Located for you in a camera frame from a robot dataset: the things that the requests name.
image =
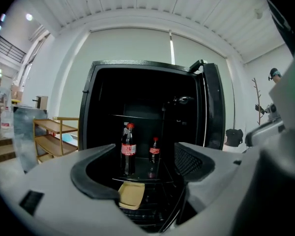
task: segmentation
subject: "white ceiling panel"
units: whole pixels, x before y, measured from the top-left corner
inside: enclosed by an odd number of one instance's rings
[[[57,19],[59,27],[74,21],[96,16],[109,10],[120,10],[120,16],[129,9],[161,11],[196,22],[220,36],[246,61],[258,53],[283,44],[266,0],[42,0],[37,10],[48,10]],[[256,11],[262,14],[257,19]]]

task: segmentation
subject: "beige container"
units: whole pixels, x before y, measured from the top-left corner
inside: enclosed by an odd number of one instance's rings
[[[144,183],[124,182],[119,188],[119,206],[131,210],[137,210],[141,204],[145,190]]]

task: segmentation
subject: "ceiling light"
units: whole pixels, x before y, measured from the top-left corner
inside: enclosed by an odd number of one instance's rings
[[[171,46],[171,57],[172,57],[172,65],[175,65],[175,55],[174,55],[174,44],[173,44],[173,38],[172,38],[172,30],[169,30],[169,42]]]
[[[3,22],[5,20],[5,14],[1,14],[0,21]]]
[[[33,16],[30,15],[30,14],[26,14],[26,19],[29,20],[29,21],[32,21],[33,19]]]

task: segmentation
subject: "wooden stairs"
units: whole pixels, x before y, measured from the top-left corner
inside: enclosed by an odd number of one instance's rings
[[[12,139],[2,138],[0,135],[0,162],[15,158]]]

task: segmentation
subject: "refrigerator door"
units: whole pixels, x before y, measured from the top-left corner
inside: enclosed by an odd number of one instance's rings
[[[225,101],[218,67],[198,60],[190,67],[201,84],[203,146],[222,149],[225,136]]]

